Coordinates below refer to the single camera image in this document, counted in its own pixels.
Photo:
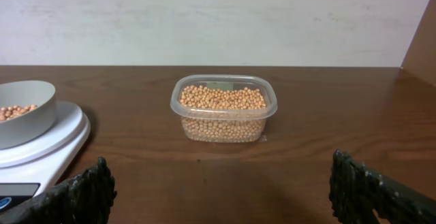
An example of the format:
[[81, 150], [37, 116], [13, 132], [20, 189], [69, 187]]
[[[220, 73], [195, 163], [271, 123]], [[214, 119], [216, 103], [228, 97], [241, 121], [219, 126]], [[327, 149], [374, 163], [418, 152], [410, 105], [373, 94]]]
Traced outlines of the grey round bowl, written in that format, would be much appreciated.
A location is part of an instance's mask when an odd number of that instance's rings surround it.
[[41, 80], [9, 82], [1, 85], [1, 107], [36, 108], [1, 122], [1, 148], [27, 143], [47, 131], [57, 118], [56, 88]]

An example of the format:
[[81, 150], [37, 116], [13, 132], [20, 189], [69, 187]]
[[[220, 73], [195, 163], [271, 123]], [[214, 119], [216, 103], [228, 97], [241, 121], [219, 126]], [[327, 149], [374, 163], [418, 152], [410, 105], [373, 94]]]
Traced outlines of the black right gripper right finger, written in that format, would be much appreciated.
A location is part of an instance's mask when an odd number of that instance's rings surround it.
[[330, 175], [333, 216], [340, 223], [435, 223], [435, 200], [336, 150]]

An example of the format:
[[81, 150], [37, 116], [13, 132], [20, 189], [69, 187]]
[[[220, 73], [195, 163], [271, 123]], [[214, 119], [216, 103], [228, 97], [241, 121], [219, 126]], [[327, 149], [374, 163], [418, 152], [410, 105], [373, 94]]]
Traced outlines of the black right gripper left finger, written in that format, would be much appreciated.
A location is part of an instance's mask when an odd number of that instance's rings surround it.
[[1, 224], [107, 224], [116, 198], [115, 179], [106, 160], [6, 210]]

